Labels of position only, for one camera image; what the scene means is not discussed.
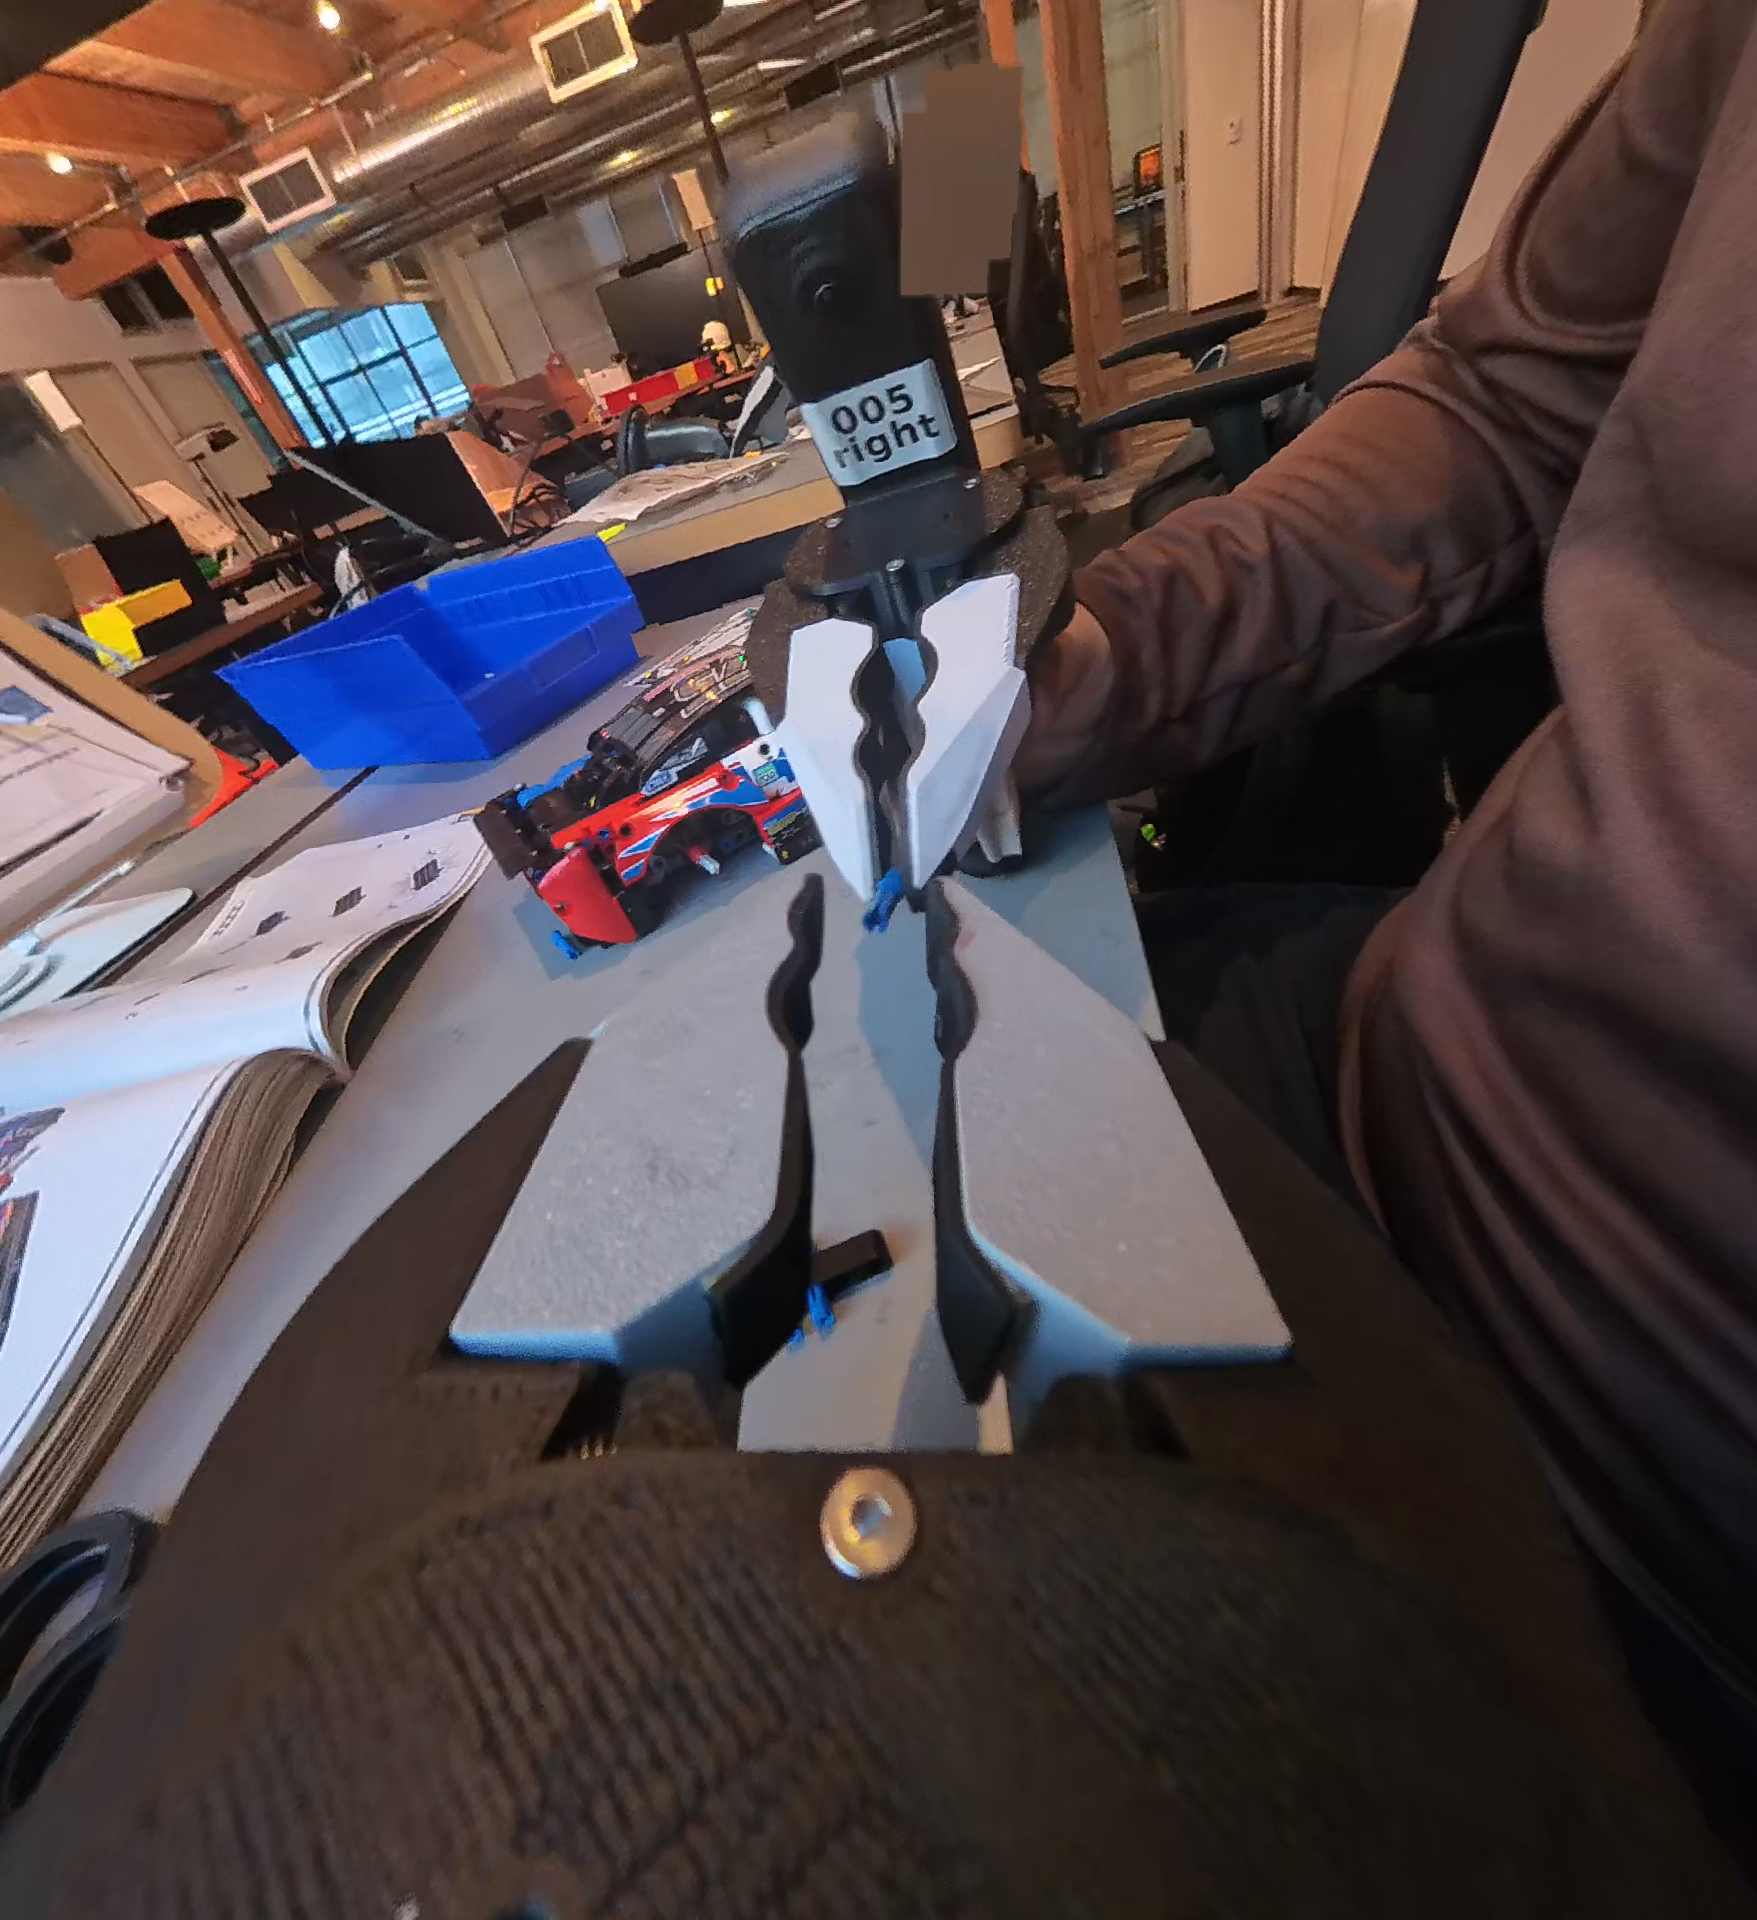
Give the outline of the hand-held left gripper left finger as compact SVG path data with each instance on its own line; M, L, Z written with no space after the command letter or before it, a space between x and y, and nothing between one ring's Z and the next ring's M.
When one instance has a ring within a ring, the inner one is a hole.
M762 888L568 1044L556 1119L451 1324L459 1354L745 1387L814 1285L820 873Z

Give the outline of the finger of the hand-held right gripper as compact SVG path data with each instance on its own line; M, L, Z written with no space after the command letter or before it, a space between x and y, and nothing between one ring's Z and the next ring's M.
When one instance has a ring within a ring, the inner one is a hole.
M903 872L927 888L951 858L1002 866L1025 851L1013 760L1033 702L1019 656L1019 583L965 583L920 618L930 674L909 714Z
M822 845L854 894L873 894L882 877L875 804L862 764L868 718L858 700L873 656L865 622L824 618L797 627L778 725Z

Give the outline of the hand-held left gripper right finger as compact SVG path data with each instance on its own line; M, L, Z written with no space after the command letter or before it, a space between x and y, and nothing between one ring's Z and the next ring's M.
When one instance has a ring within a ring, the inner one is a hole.
M965 885L933 881L924 927L939 1329L965 1401L1288 1360L1145 1031Z

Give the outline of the grey desk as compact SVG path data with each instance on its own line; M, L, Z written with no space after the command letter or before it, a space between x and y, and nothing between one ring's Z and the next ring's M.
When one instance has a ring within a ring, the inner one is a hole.
M0 1914L582 1913L645 1860L852 1860L882 1911L1093 1911L1165 1850L1154 1756L1083 1671L1067 1523L1136 1466L987 1456L939 1329L924 934L852 959L826 880L814 1251L894 1266L745 1387L459 1354L451 1324L589 1040L721 943L480 982L498 881L160 1380L126 1491L182 1491L74 1739L0 1838Z

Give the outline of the person's right hand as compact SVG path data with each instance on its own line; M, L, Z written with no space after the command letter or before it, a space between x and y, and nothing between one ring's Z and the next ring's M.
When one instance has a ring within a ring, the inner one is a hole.
M1013 773L1023 804L1069 810L1112 797L1109 639L1087 607L1078 607L1030 662L1032 723Z

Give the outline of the sticker sheet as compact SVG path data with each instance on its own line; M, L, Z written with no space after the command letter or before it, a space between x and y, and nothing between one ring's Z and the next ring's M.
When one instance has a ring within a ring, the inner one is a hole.
M758 601L741 604L711 622L702 632L674 648L671 654L645 660L639 674L632 676L632 690L650 690L661 684L676 684L687 674L697 674L708 666L722 681L739 671L747 672L747 637L758 612Z

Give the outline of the long grey workbench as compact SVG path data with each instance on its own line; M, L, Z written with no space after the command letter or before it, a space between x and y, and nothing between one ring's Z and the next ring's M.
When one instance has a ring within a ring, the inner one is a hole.
M781 571L807 526L842 511L842 492L801 426L745 466L743 479L638 520L568 520L542 543L600 539L653 623L747 598Z

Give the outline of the loose printed papers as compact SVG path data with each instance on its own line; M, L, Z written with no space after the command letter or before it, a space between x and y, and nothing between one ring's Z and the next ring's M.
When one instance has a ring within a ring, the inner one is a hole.
M776 474L787 458L783 453L770 453L724 462L678 464L620 474L608 489L574 506L561 526L569 530L574 526L632 524L653 515L674 513L716 492L757 487Z

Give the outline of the red black toy car model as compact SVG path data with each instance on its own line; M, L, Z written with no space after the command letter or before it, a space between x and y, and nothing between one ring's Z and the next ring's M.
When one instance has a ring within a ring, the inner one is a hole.
M676 877L722 872L751 847L792 866L820 833L776 741L751 671L708 666L676 684L626 686L586 755L475 814L495 864L526 881L582 947L644 941Z

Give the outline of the black office chair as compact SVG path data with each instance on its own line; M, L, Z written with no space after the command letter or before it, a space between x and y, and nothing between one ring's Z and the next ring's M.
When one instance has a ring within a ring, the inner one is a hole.
M730 458L726 431L707 418L657 418L635 403L617 422L613 466L622 479L655 468L719 464Z
M1126 329L1078 383L1078 410L1057 442L1067 468L1104 476L1125 436L1180 428L1203 474L1242 484L1301 405L1319 327L1318 302L1295 296L1227 301Z

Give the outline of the black computer monitor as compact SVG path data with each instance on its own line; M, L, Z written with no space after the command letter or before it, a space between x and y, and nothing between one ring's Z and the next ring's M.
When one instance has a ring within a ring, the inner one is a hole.
M595 288L604 321L635 375L673 372L704 356L702 332L722 324L734 348L751 339L747 306L730 269L716 256L684 253Z

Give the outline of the wooden column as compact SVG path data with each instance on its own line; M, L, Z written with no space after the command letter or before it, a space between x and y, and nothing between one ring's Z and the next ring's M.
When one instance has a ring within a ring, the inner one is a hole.
M1040 36L1055 148L1057 217L1074 334L1075 395L1106 418L1122 390L1106 370L1122 346L1122 296L1100 2L1040 2Z

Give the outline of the blue plastic bin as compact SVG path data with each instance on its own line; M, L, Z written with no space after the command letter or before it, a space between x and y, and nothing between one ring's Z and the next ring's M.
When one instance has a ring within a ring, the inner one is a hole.
M221 671L321 771L495 760L638 663L600 539L446 567Z

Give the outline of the wooden crate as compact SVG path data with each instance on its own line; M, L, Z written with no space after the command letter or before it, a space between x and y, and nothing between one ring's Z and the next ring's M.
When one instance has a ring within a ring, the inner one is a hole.
M359 503L434 541L502 546L525 466L464 433L284 451L292 468L320 474Z

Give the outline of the open instruction booklet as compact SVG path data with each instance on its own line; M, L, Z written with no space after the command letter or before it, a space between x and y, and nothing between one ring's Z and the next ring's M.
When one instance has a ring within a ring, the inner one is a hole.
M0 1571L216 1295L363 995L489 866L472 812L302 851L165 965L0 1022Z

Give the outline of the large paned window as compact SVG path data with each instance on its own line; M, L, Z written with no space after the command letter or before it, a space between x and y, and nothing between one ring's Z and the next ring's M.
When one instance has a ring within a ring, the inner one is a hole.
M247 339L310 447L410 438L470 403L434 312L404 301L321 312Z

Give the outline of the white stand base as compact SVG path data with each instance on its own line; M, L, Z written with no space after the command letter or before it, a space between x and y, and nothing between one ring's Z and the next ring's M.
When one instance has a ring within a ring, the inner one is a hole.
M0 948L0 1022L87 991L194 905L193 888L82 899Z

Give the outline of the black rubber toy tire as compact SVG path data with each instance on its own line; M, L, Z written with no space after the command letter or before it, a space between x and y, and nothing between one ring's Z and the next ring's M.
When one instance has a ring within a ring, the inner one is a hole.
M126 1605L87 1620L26 1674L0 1708L0 1838L40 1790L74 1739L90 1699L122 1646Z
M114 1615L146 1571L160 1528L132 1509L109 1509L52 1531L0 1571L0 1720Z

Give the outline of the yellow box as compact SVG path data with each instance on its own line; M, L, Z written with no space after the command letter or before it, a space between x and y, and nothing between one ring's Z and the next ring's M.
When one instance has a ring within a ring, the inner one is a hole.
M103 601L79 615L79 629L99 666L123 676L146 662L142 635L148 627L194 612L194 600L182 582L139 590Z

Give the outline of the printed instruction sheet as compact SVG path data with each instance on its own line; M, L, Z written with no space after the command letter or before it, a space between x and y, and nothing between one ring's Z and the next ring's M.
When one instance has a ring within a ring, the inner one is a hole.
M193 759L82 700L0 643L0 880L90 829L186 793Z

